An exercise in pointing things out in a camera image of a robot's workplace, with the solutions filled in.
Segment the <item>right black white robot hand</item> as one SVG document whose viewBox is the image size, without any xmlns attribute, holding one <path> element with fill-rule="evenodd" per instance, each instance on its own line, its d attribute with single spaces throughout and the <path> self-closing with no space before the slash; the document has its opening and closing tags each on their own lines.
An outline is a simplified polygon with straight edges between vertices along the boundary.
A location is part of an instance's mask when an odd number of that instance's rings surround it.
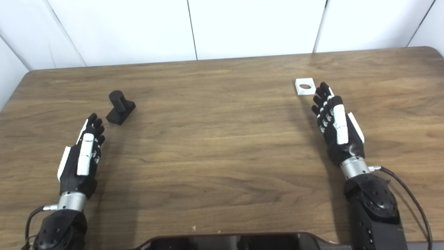
<svg viewBox="0 0 444 250">
<path fill-rule="evenodd" d="M 312 112 L 327 145 L 327 154 L 337 166 L 349 158 L 365 158 L 365 138 L 354 115 L 345 110 L 341 96 L 321 82 L 313 98 Z"/>
</svg>

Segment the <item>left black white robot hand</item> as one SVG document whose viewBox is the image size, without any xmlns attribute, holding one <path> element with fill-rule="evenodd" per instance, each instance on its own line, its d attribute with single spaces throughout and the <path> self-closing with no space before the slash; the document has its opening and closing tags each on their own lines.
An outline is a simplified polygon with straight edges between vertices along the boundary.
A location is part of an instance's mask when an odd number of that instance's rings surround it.
<svg viewBox="0 0 444 250">
<path fill-rule="evenodd" d="M 90 199 L 96 192 L 96 173 L 106 139 L 102 123 L 102 119 L 92 113 L 84 122 L 76 143 L 65 147 L 57 172 L 60 195 L 77 192 Z"/>
</svg>

